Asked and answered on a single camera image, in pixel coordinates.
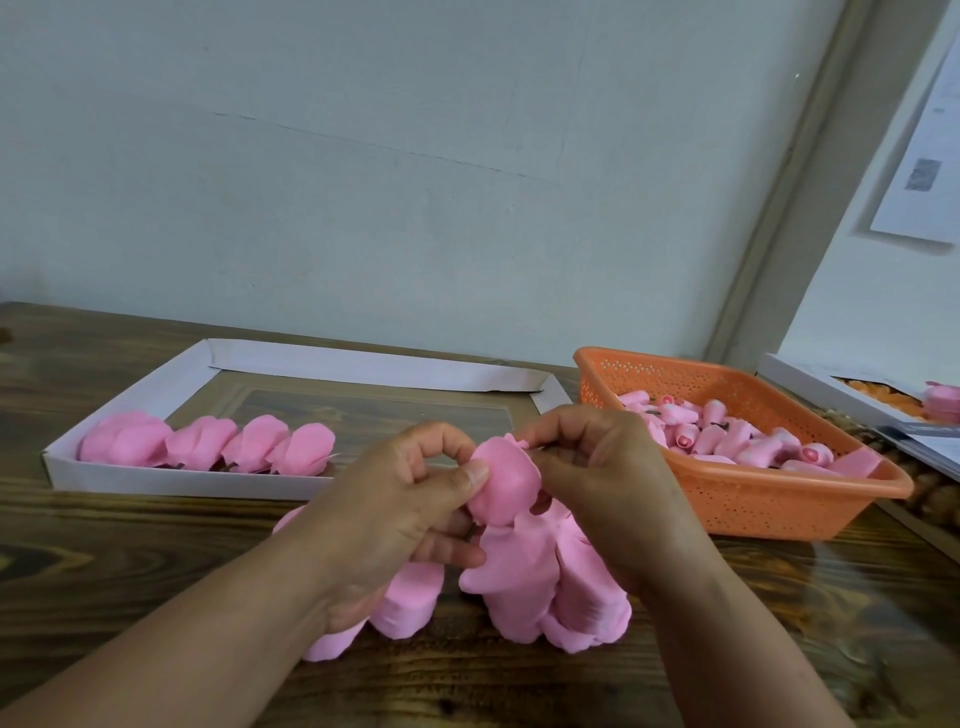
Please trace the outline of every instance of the forearm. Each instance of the forearm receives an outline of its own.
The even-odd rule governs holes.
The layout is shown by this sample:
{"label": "forearm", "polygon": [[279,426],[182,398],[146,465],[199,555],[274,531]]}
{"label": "forearm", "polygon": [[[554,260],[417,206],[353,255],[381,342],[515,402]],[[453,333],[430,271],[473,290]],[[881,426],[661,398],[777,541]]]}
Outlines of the forearm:
{"label": "forearm", "polygon": [[6,728],[253,723],[324,629],[316,579],[270,539],[0,713]]}
{"label": "forearm", "polygon": [[718,554],[641,598],[690,728],[852,725],[794,641]]}

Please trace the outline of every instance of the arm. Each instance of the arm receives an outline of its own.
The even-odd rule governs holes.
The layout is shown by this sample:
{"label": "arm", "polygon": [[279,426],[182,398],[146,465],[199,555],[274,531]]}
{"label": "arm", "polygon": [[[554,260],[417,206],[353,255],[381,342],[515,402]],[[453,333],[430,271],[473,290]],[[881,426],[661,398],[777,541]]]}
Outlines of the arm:
{"label": "arm", "polygon": [[774,616],[727,566],[632,413],[561,407],[516,434],[543,488],[640,597],[691,728],[852,726]]}
{"label": "arm", "polygon": [[0,712],[3,728],[251,725],[322,635],[370,614],[410,558],[480,566],[458,509],[486,464],[431,473],[473,443],[421,425],[365,453],[282,531]]}

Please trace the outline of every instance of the fingernail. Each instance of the fingernail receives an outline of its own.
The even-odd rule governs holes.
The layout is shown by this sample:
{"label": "fingernail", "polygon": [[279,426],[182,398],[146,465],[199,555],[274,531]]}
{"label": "fingernail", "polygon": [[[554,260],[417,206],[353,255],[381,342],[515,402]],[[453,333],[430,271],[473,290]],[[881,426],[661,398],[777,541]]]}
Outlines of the fingernail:
{"label": "fingernail", "polygon": [[486,482],[490,476],[490,466],[486,460],[470,460],[464,466],[464,473],[469,477],[470,483],[479,485],[480,483]]}

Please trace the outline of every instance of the hand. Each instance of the hand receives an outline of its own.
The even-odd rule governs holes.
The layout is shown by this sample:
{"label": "hand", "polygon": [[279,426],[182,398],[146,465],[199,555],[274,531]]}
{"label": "hand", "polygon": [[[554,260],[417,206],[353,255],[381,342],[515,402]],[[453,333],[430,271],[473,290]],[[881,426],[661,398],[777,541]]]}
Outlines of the hand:
{"label": "hand", "polygon": [[[483,549],[463,541],[462,506],[487,481],[476,446],[452,425],[417,425],[367,450],[275,538],[298,539],[324,574],[326,634],[367,618],[409,560],[471,569]],[[439,454],[459,468],[428,468]]]}
{"label": "hand", "polygon": [[637,415],[568,405],[523,427],[516,438],[530,443],[543,489],[573,512],[613,578],[631,594],[719,559]]}

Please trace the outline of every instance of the right hand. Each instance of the right hand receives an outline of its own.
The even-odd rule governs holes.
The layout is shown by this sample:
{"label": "right hand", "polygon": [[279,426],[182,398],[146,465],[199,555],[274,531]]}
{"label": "right hand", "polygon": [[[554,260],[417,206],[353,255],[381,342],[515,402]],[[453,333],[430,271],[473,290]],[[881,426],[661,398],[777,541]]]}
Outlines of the right hand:
{"label": "right hand", "polygon": [[530,444],[543,490],[572,511],[627,592],[658,591],[720,560],[660,447],[632,412],[566,405],[516,438]]}

